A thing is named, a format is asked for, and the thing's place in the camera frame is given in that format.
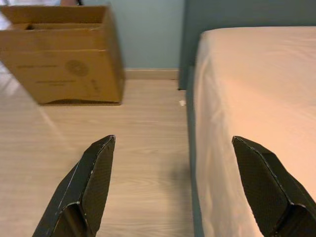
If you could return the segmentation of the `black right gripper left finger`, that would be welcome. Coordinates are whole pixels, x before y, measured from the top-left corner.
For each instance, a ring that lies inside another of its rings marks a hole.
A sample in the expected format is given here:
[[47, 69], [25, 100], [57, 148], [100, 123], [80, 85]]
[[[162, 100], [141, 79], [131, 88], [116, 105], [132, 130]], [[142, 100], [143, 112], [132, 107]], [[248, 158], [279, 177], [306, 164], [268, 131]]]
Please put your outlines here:
[[109, 192], [116, 138], [92, 143], [57, 186], [32, 237], [96, 237]]

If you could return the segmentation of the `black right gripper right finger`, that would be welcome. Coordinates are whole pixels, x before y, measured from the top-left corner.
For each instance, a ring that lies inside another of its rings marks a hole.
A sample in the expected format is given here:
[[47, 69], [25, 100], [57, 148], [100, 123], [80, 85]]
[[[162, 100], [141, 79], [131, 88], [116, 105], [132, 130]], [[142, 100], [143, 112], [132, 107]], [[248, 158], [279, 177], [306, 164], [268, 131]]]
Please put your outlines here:
[[241, 182], [264, 237], [316, 237], [316, 202], [262, 145], [232, 138]]

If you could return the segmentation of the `beige bed mattress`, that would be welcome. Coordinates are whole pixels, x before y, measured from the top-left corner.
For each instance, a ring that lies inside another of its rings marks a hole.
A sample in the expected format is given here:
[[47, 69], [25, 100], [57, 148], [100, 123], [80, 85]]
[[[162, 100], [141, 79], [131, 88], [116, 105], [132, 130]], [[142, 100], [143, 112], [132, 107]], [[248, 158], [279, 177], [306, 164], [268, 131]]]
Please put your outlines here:
[[274, 152], [316, 200], [316, 26], [204, 32], [194, 111], [204, 237], [263, 237], [244, 194], [234, 136]]

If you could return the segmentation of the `brown cardboard box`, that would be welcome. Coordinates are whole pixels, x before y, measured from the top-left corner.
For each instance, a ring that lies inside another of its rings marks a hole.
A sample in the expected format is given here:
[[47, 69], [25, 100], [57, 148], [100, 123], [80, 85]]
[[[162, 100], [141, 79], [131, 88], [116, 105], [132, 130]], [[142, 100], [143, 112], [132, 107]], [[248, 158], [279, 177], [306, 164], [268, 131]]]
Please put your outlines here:
[[110, 5], [1, 5], [0, 62], [39, 104], [113, 104], [125, 73]]

